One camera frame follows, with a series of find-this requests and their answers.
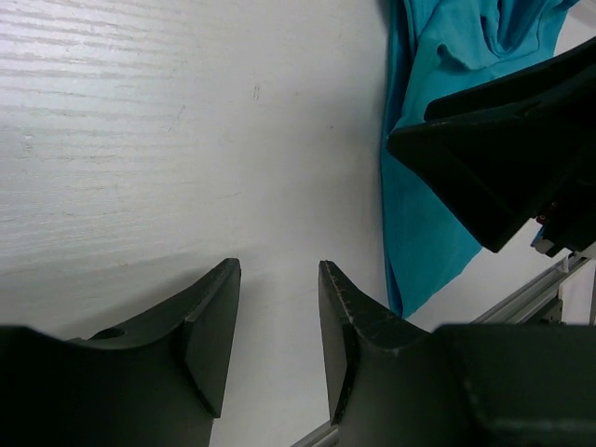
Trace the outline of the teal t shirt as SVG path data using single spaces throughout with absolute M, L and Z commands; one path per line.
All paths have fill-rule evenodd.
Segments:
M 456 278 L 480 244 L 387 148 L 429 104 L 550 59 L 572 1 L 390 1 L 380 176 L 386 288 L 403 318 Z

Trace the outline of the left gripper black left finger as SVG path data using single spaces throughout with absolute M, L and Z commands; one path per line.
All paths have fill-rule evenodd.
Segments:
M 241 269 L 196 283 L 89 339 L 1 330 L 5 446 L 206 446 L 221 415 Z

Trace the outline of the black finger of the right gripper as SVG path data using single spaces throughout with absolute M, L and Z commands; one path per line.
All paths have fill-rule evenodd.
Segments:
M 536 220 L 537 251 L 593 253 L 594 42 L 433 101 L 388 149 L 484 248 Z

